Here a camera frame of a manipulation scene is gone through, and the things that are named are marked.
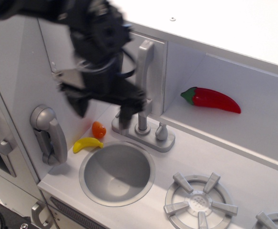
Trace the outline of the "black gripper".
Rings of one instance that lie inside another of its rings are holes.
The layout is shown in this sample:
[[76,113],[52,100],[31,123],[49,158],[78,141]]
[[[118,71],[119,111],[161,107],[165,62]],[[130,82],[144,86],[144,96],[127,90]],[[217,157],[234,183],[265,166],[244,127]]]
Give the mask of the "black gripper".
[[132,116],[143,110],[143,90],[127,81],[135,69],[124,73],[124,49],[130,28],[118,23],[92,26],[87,31],[70,29],[76,67],[55,74],[68,103],[80,117],[85,117],[90,99],[120,105],[120,130],[129,128]]

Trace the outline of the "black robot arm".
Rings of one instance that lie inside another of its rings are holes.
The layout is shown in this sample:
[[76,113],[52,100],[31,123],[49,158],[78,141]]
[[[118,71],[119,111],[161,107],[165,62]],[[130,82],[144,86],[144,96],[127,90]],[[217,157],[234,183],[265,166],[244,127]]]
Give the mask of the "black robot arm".
[[57,73],[59,89],[80,117],[91,99],[119,105],[119,127],[129,128],[146,95],[127,81],[134,71],[122,71],[131,30],[116,7],[106,0],[0,0],[0,20],[14,15],[68,26],[76,67]]

